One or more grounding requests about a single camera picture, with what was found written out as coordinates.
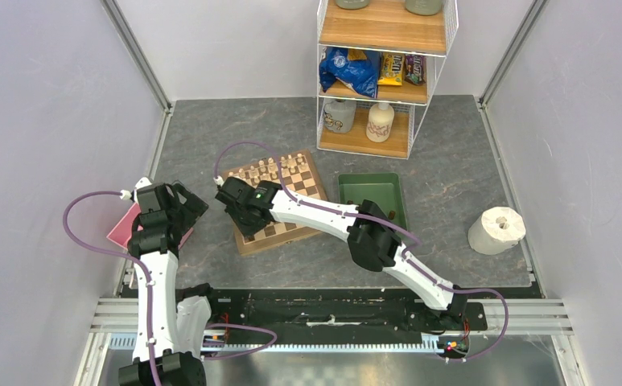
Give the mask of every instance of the snack bag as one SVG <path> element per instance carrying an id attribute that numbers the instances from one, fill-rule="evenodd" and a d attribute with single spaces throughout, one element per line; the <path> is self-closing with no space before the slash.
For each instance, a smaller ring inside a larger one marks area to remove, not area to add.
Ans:
<path id="1" fill-rule="evenodd" d="M 381 57 L 379 85 L 400 86 L 403 84 L 403 55 L 385 53 Z"/>
<path id="2" fill-rule="evenodd" d="M 425 60 L 423 55 L 406 55 L 406 82 L 416 86 L 426 82 Z"/>
<path id="3" fill-rule="evenodd" d="M 319 74 L 323 91 L 338 79 L 360 95 L 376 98 L 379 52 L 327 47 L 320 60 Z"/>

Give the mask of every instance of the blue chip bag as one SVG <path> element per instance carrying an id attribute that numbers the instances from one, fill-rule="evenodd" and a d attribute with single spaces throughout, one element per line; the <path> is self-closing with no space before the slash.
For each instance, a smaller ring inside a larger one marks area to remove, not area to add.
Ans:
<path id="1" fill-rule="evenodd" d="M 338 79 L 360 95 L 377 98 L 379 62 L 377 51 L 327 47 L 320 61 L 320 86 L 327 91 Z"/>

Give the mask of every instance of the floor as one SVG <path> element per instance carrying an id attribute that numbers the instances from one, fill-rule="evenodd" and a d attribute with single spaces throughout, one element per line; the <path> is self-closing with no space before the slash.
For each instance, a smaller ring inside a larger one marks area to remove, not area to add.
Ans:
<path id="1" fill-rule="evenodd" d="M 339 174 L 399 173 L 410 230 L 423 241 L 414 250 L 422 262 L 461 286 L 530 285 L 520 248 L 496 256 L 469 248 L 469 227 L 483 210 L 506 205 L 507 199 L 472 96 L 437 96 L 408 160 L 316 149 L 315 98 L 179 101 L 155 179 L 179 179 L 210 209 L 180 251 L 176 287 L 203 282 L 218 288 L 402 286 L 385 273 L 355 265 L 346 245 L 326 234 L 240 256 L 232 222 L 213 198 L 212 168 L 220 150 L 242 139 L 265 142 L 280 154 L 309 149 L 334 201 Z M 263 157 L 268 157 L 264 150 L 239 146 L 224 156 L 221 169 Z"/>

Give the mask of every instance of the clear plastic container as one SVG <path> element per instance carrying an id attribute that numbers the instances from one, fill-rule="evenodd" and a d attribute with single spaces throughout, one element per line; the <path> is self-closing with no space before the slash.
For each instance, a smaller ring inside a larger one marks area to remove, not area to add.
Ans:
<path id="1" fill-rule="evenodd" d="M 431 16 L 443 8 L 443 0 L 406 0 L 406 9 L 414 14 Z"/>
<path id="2" fill-rule="evenodd" d="M 335 2 L 339 8 L 344 8 L 345 10 L 359 10 L 360 8 L 367 7 L 370 0 L 335 0 Z"/>
<path id="3" fill-rule="evenodd" d="M 356 101 L 336 99 L 325 105 L 323 119 L 325 127 L 334 133 L 348 133 L 356 117 Z"/>

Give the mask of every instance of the bottle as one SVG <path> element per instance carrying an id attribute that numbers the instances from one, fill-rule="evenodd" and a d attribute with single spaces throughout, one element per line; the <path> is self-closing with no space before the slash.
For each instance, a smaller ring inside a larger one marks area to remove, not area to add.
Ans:
<path id="1" fill-rule="evenodd" d="M 443 8 L 443 0 L 406 0 L 406 9 L 414 14 L 431 16 Z"/>
<path id="2" fill-rule="evenodd" d="M 323 119 L 325 127 L 339 134 L 348 133 L 353 127 L 353 118 L 356 116 L 356 101 L 335 99 L 325 105 Z"/>
<path id="3" fill-rule="evenodd" d="M 335 2 L 339 8 L 344 8 L 345 10 L 359 10 L 360 8 L 367 7 L 370 0 L 335 0 Z"/>
<path id="4" fill-rule="evenodd" d="M 389 139 L 392 124 L 393 107 L 387 102 L 379 102 L 370 108 L 365 134 L 372 142 L 384 142 Z"/>

